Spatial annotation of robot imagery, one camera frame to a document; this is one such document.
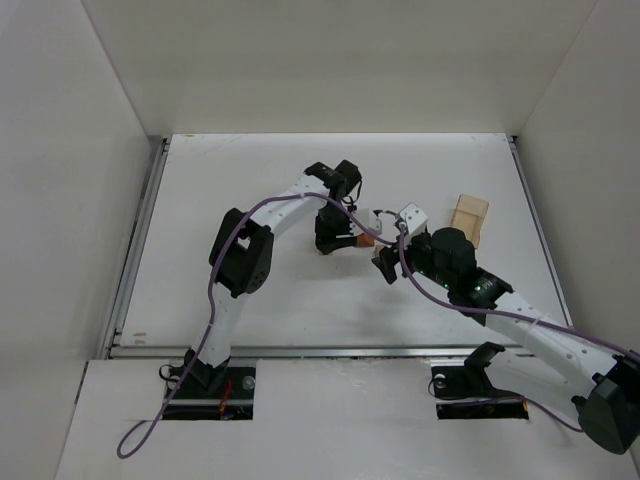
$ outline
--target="white tabletop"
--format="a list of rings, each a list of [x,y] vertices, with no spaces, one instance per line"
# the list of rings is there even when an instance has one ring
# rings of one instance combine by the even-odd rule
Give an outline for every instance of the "white tabletop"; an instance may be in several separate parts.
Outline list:
[[[418,359],[260,361],[254,420],[163,421],[119,460],[120,438],[160,406],[162,363],[89,364],[58,480],[637,479],[628,453],[535,408],[529,421],[438,420]]]
[[[223,215],[276,195],[314,162],[355,163],[361,208],[415,202],[429,229],[448,226],[461,193],[490,202],[479,265],[564,320],[525,193],[502,134],[175,135],[151,220],[122,345],[190,345],[209,316],[208,257]],[[314,219],[283,235],[271,274],[251,296],[236,346],[462,346],[506,340],[421,297],[388,286],[371,250],[323,257]],[[386,225],[383,235],[395,237]],[[423,280],[444,298],[443,289]]]

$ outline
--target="wall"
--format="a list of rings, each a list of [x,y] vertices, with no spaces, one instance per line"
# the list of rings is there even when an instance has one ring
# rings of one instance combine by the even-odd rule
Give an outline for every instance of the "wall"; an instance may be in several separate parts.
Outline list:
[[[147,132],[518,132],[595,0],[83,0]]]
[[[79,0],[0,7],[0,465],[53,478],[148,163]]]
[[[636,351],[638,25],[637,1],[600,0],[518,139],[575,323]]]

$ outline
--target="purple cable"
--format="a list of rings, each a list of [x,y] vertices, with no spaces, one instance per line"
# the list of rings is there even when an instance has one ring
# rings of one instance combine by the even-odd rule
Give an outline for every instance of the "purple cable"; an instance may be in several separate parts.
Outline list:
[[[563,420],[562,418],[560,418],[558,415],[553,413],[551,410],[549,410],[547,407],[545,407],[541,403],[538,403],[535,400],[531,400],[530,398],[523,397],[523,396],[520,396],[520,395],[513,396],[513,397],[492,398],[492,399],[489,399],[489,400],[478,400],[478,401],[475,401],[475,402],[461,402],[461,403],[455,402],[455,403],[452,403],[451,405],[457,405],[457,406],[461,406],[461,407],[480,407],[482,405],[495,405],[497,403],[500,403],[503,400],[525,401],[527,403],[530,403],[531,405],[535,405],[540,410],[542,410],[544,413],[546,413],[551,418],[553,418],[556,422],[560,423],[561,425],[564,425],[569,430],[572,430],[572,431],[574,431],[576,433],[584,433],[584,430],[582,430],[579,427],[574,427],[569,422],[567,422],[567,421]]]
[[[405,258],[404,255],[404,235],[405,233],[405,228],[401,225],[400,226],[400,235],[398,237],[398,255],[400,257],[400,265],[402,266],[402,271],[405,274],[405,276],[409,279],[409,281],[413,284],[414,287],[416,287],[416,289],[425,297],[427,297],[429,300],[431,300],[433,303],[436,303],[438,305],[440,305],[441,307],[444,308],[448,308],[449,310],[455,310],[457,312],[461,312],[461,313],[476,313],[476,314],[481,314],[481,315],[499,315],[501,317],[509,317],[509,318],[514,318],[516,320],[522,320],[523,322],[527,322],[527,323],[536,323],[537,325],[540,325],[542,327],[548,328],[550,330],[555,330],[557,332],[562,332],[562,333],[566,333],[568,335],[573,335],[574,337],[579,337],[582,338],[584,340],[587,340],[595,345],[600,345],[602,347],[608,348],[610,350],[613,350],[615,352],[620,353],[621,355],[624,355],[626,357],[629,357],[631,360],[633,360],[636,363],[640,363],[640,355],[630,351],[630,350],[626,350],[618,345],[616,345],[615,343],[609,342],[608,340],[603,340],[601,338],[595,337],[593,335],[589,335],[588,333],[581,333],[578,332],[576,330],[572,330],[570,328],[566,328],[566,327],[561,327],[560,325],[555,325],[553,323],[549,323],[549,322],[545,322],[542,320],[536,320],[535,318],[532,317],[527,317],[526,315],[521,315],[519,313],[512,313],[512,312],[507,312],[504,310],[488,310],[488,309],[484,309],[484,308],[473,308],[473,307],[460,307],[458,305],[451,305],[450,303],[447,302],[443,302],[442,300],[440,300],[439,298],[431,295],[429,292],[427,292],[424,287],[422,285],[420,285],[420,283],[418,283],[418,280],[416,280],[416,278],[413,276],[413,273],[411,272],[411,269],[409,268],[409,265],[407,264],[407,259]]]
[[[145,444],[145,442],[149,439],[149,437],[151,436],[151,434],[155,430],[156,426],[158,425],[158,422],[162,418],[162,415],[164,415],[165,410],[169,406],[169,403],[171,402],[173,397],[176,395],[176,393],[180,389],[180,386],[184,382],[185,378],[187,378],[187,375],[189,374],[189,372],[193,368],[193,365],[196,363],[196,360],[198,359],[198,356],[202,352],[202,349],[204,348],[204,345],[207,342],[207,339],[209,338],[209,334],[211,333],[211,329],[213,327],[213,322],[214,322],[215,314],[216,314],[215,301],[213,299],[213,285],[215,284],[215,279],[217,278],[218,272],[220,271],[220,266],[222,265],[222,260],[224,259],[225,255],[229,251],[229,248],[231,248],[231,245],[235,241],[235,238],[238,236],[238,233],[240,233],[240,230],[242,230],[242,227],[244,227],[244,225],[249,221],[251,216],[256,211],[258,211],[260,208],[262,208],[263,206],[265,206],[268,203],[271,203],[271,202],[284,202],[284,201],[287,201],[287,200],[296,200],[296,199],[301,199],[303,197],[317,197],[317,198],[321,198],[322,200],[326,200],[327,202],[329,202],[330,204],[332,204],[333,206],[335,206],[339,210],[341,210],[344,214],[346,214],[351,219],[351,221],[353,223],[355,223],[356,225],[358,225],[358,227],[360,227],[360,229],[364,233],[366,233],[367,235],[370,235],[371,237],[375,238],[380,243],[383,243],[385,245],[393,245],[393,242],[385,240],[384,238],[380,237],[376,232],[374,232],[374,231],[370,230],[369,228],[365,227],[362,224],[362,222],[360,222],[360,220],[358,220],[351,212],[349,212],[340,202],[338,202],[337,200],[334,200],[333,198],[329,198],[326,195],[323,195],[321,193],[307,192],[307,193],[303,193],[303,194],[300,194],[300,195],[285,195],[285,196],[282,196],[282,197],[270,197],[270,198],[262,200],[261,202],[256,204],[251,210],[249,210],[247,213],[245,213],[245,215],[242,217],[240,222],[238,222],[236,227],[233,229],[233,231],[229,235],[229,238],[227,238],[227,241],[222,246],[222,249],[220,250],[220,254],[218,255],[218,258],[216,259],[216,261],[215,261],[215,263],[213,265],[213,268],[211,269],[211,275],[209,277],[209,286],[207,288],[207,294],[209,296],[209,304],[211,306],[211,316],[209,318],[209,323],[207,324],[207,328],[205,329],[205,332],[202,335],[202,340],[200,340],[200,344],[198,345],[198,348],[196,348],[195,355],[193,356],[191,361],[187,364],[187,366],[182,371],[182,375],[180,375],[180,378],[178,378],[176,384],[171,389],[171,392],[169,392],[169,395],[167,396],[167,398],[165,399],[164,403],[160,407],[160,410],[158,410],[158,413],[155,416],[155,418],[153,420],[151,420],[151,425],[149,426],[147,432],[144,434],[144,436],[142,437],[140,442],[138,442],[138,444],[131,451],[129,451],[127,453],[123,453],[122,452],[122,447],[124,446],[124,443],[127,441],[127,439],[131,436],[131,434],[133,432],[135,432],[138,428],[140,428],[140,426],[142,426],[145,423],[149,422],[149,420],[140,420],[133,427],[131,427],[131,429],[124,435],[124,437],[122,437],[122,439],[120,440],[120,443],[118,443],[118,448],[116,450],[118,458],[120,458],[121,460],[124,460],[126,458],[132,457],[133,455],[136,454],[136,452],[138,452],[138,450],[140,450],[142,448],[142,446]]]

